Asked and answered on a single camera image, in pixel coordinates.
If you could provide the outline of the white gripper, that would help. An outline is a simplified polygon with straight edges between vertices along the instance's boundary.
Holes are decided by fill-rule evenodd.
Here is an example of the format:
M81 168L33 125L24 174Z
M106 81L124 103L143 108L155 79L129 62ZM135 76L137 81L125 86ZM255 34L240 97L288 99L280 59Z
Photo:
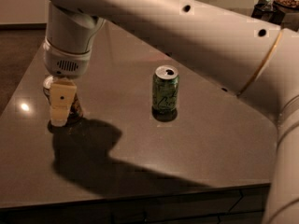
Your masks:
M48 39L43 43L44 64L49 73L55 77L70 79L81 77L88 69L93 42L88 42L83 53L62 51L55 48ZM58 78L50 85L50 122L55 127L67 123L77 86L68 78Z

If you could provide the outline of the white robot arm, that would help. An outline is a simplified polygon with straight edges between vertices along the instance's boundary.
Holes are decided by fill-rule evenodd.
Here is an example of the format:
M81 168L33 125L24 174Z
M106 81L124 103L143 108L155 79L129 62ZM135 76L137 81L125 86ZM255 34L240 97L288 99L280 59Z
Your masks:
M48 71L68 79L83 75L104 21L194 68L276 123L276 168L263 224L297 224L299 35L194 0L50 0Z

